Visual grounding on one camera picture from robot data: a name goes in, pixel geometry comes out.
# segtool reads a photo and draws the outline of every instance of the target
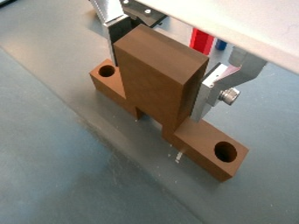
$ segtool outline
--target brown wooden block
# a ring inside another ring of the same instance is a hole
[[[192,112],[208,57],[144,25],[114,51],[128,101],[174,130]]]
[[[235,175],[248,153],[239,142],[202,120],[186,118],[173,133],[162,129],[162,138],[218,181]]]
[[[142,112],[126,101],[125,90],[118,73],[118,68],[113,66],[112,61],[106,59],[89,72],[97,91],[100,91],[128,113],[138,119]]]

